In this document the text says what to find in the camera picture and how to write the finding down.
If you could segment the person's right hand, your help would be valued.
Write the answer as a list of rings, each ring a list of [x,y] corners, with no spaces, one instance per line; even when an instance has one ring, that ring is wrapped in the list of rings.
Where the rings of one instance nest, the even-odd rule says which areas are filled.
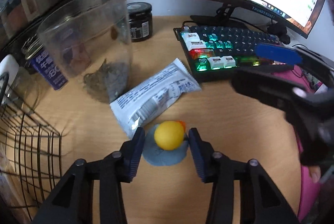
[[[319,166],[309,166],[309,176],[313,183],[318,183],[321,179],[321,169]]]

